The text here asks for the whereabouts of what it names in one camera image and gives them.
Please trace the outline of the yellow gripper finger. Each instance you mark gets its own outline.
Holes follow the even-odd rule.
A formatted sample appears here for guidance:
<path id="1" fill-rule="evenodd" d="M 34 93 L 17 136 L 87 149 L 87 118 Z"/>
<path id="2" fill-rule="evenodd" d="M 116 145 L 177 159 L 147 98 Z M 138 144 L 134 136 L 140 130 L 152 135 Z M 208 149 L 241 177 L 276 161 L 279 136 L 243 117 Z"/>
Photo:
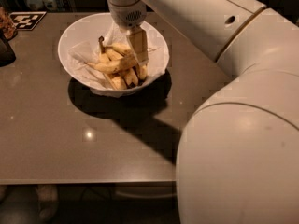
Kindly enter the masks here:
<path id="1" fill-rule="evenodd" d="M 147 33 L 140 26 L 131 29 L 126 36 L 136 60 L 140 65 L 149 61 Z"/>

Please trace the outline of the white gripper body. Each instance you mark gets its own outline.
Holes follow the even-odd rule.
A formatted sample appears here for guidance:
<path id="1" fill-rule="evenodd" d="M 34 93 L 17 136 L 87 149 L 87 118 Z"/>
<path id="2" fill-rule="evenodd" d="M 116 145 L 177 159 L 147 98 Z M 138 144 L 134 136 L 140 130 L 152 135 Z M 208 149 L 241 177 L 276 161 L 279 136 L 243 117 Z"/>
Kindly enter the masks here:
<path id="1" fill-rule="evenodd" d="M 146 5 L 141 0 L 126 6 L 109 3 L 108 7 L 113 21 L 124 31 L 141 25 L 147 16 Z"/>

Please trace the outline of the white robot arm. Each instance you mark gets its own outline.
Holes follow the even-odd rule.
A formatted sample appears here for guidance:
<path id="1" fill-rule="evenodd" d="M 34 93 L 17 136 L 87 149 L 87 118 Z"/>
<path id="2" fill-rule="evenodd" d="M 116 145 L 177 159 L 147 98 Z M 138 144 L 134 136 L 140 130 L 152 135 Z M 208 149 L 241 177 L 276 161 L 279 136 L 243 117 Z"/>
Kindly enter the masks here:
<path id="1" fill-rule="evenodd" d="M 107 1 L 118 24 L 148 5 L 231 78 L 181 135 L 181 224 L 299 224 L 297 27 L 256 0 Z"/>

